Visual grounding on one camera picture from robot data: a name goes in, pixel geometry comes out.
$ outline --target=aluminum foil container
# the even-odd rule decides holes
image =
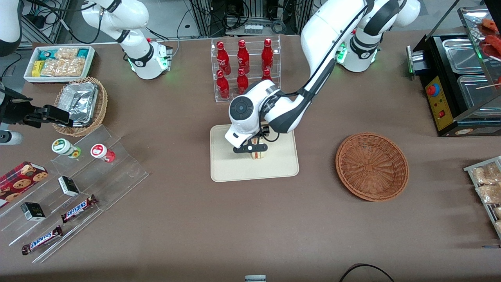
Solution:
[[[73,127],[92,124],[99,87],[92,82],[69,84],[63,88],[58,108],[70,113]]]

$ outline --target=yellow control panel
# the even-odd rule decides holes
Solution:
[[[452,124],[452,114],[447,100],[445,99],[445,95],[443,94],[442,84],[438,76],[435,77],[424,90],[426,90],[426,96],[430,102],[431,112],[433,113],[433,118],[435,119],[438,130],[442,130]]]

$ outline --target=snickers bar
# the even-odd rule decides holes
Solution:
[[[61,216],[61,218],[63,219],[63,223],[68,222],[70,219],[76,217],[77,215],[79,215],[80,213],[82,213],[87,208],[89,208],[90,206],[94,205],[97,202],[98,202],[98,200],[96,199],[96,197],[94,197],[94,194],[92,194],[92,196],[87,198],[85,201],[80,203],[78,206],[74,207],[69,212],[63,214]]]
[[[38,238],[37,240],[31,242],[31,244],[24,245],[23,248],[21,249],[21,252],[23,252],[23,255],[27,255],[31,253],[34,249],[40,247],[43,244],[46,244],[47,242],[58,236],[63,236],[63,230],[59,225],[56,227],[56,229]]]

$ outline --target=small black box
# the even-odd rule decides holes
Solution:
[[[44,211],[37,203],[25,202],[21,205],[21,210],[25,214],[26,219],[29,221],[42,221],[45,219]]]
[[[58,178],[58,181],[59,186],[61,186],[61,189],[63,189],[63,193],[65,193],[66,195],[76,197],[80,193],[73,179],[67,176],[61,176]]]

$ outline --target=acrylic display rack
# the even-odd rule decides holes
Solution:
[[[501,156],[489,159],[487,161],[483,161],[481,163],[478,163],[478,164],[475,164],[475,165],[472,165],[472,166],[469,166],[469,167],[466,167],[463,169],[464,171],[468,172],[468,175],[470,176],[471,181],[475,185],[476,189],[478,187],[480,187],[480,185],[478,184],[477,179],[473,176],[472,170],[474,168],[483,167],[483,166],[488,165],[490,163],[495,163],[497,168],[499,169],[499,171],[501,171]],[[492,225],[494,226],[496,221],[501,220],[501,218],[498,218],[496,216],[496,213],[494,213],[494,208],[499,207],[500,204],[485,204],[485,203],[482,203],[482,204],[483,204],[485,210],[487,211],[487,214],[489,215],[489,218],[490,218],[490,221],[492,222]],[[494,229],[496,230],[497,236],[501,239],[501,233],[497,230],[497,228],[494,228]]]
[[[236,79],[238,77],[238,61],[236,58],[236,54],[238,53],[238,42],[231,40],[230,38],[231,37],[225,37],[211,40],[210,59],[212,62],[212,78],[214,80],[214,94],[216,102],[231,102],[235,97],[238,96],[238,85],[236,83]],[[263,51],[266,38],[270,38],[272,40],[273,49],[273,68],[271,69],[270,76],[272,77],[273,83],[275,83],[275,85],[280,88],[282,69],[280,61],[281,43],[279,36],[255,36],[241,38],[245,40],[245,46],[249,51],[250,72],[247,74],[247,78],[249,80],[249,85],[251,85],[253,82],[260,81],[263,77],[263,71],[261,69],[261,52]],[[221,95],[217,90],[216,72],[219,69],[219,65],[217,64],[216,43],[218,41],[223,41],[224,49],[228,52],[229,55],[229,65],[231,67],[231,73],[230,75],[225,76],[229,83],[229,99],[221,98]]]
[[[148,173],[127,153],[119,140],[118,136],[101,125],[75,143],[82,149],[82,154],[77,159],[59,155],[45,164],[44,167],[49,176],[17,197],[15,202],[0,209],[0,231],[7,244],[18,249],[21,256],[23,245],[33,242],[60,225],[64,233],[63,237],[53,239],[49,244],[37,248],[26,256],[26,259],[33,263],[43,262],[143,181]],[[90,155],[91,147],[97,143],[104,144],[115,152],[116,158],[113,162],[106,163]],[[78,196],[70,197],[63,194],[58,183],[61,175],[68,176],[75,181],[80,190]],[[99,202],[63,224],[61,215],[85,201],[92,194]],[[40,222],[27,221],[20,207],[23,202],[39,203],[46,218]]]

